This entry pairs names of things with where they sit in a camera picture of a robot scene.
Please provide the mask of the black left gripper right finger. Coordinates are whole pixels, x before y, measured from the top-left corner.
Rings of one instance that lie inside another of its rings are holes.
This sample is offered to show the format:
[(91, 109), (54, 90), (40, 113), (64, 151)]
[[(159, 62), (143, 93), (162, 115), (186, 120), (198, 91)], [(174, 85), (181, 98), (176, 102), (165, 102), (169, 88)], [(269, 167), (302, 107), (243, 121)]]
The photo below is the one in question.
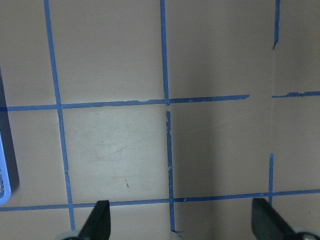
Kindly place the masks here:
[(298, 240), (299, 235), (264, 198), (253, 198), (251, 230), (257, 240)]

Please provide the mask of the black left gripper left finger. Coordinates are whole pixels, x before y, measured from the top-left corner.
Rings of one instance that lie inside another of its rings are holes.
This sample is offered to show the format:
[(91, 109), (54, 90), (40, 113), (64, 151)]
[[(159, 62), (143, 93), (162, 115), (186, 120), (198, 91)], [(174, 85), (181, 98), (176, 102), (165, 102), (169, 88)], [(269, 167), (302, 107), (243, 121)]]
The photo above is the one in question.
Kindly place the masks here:
[(78, 234), (80, 240), (108, 240), (111, 235), (110, 202), (98, 201)]

